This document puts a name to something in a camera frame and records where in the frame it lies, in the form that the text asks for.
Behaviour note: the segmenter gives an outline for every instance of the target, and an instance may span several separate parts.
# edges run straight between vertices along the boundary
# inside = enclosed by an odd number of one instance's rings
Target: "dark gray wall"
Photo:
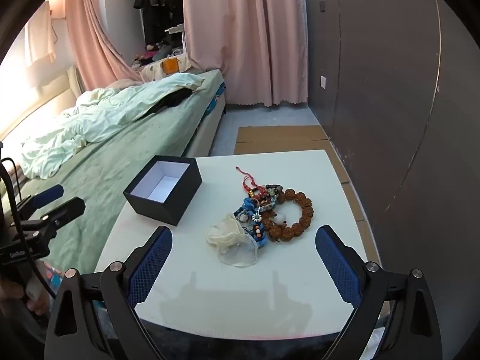
[[[310,107],[384,268],[426,274],[450,359],[480,318],[480,50],[442,0],[307,0],[307,13]]]

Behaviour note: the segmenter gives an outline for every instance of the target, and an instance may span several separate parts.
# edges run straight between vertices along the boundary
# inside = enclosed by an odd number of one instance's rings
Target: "pile of jewelry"
[[[236,167],[245,175],[243,188],[249,197],[243,199],[241,207],[234,212],[235,218],[240,222],[243,229],[248,232],[257,242],[259,248],[263,247],[267,238],[272,241],[290,241],[294,237],[300,237],[310,226],[314,216],[311,207],[311,200],[303,192],[295,193],[292,189],[283,191],[278,184],[259,186],[255,184],[254,178]],[[253,188],[247,186],[246,181],[250,179]],[[288,227],[285,216],[276,214],[274,208],[277,204],[285,201],[296,202],[301,207],[302,215],[298,222]]]

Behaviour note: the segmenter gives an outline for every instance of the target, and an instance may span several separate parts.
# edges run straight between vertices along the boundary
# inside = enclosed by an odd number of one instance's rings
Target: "gray floor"
[[[276,107],[229,106],[222,116],[210,156],[232,155],[239,127],[308,126],[318,121],[307,105],[282,104]]]

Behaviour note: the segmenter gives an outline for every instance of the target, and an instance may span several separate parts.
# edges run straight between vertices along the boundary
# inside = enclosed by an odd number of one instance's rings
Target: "black coat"
[[[142,9],[145,44],[160,42],[171,27],[170,12],[175,0],[135,0],[134,8]]]

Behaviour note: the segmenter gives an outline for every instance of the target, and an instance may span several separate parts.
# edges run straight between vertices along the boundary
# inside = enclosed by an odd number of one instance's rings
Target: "human hand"
[[[8,279],[0,278],[0,300],[22,299],[25,292],[23,287]],[[37,300],[28,299],[27,309],[36,315],[43,315],[49,310],[50,300],[46,290],[43,290]]]

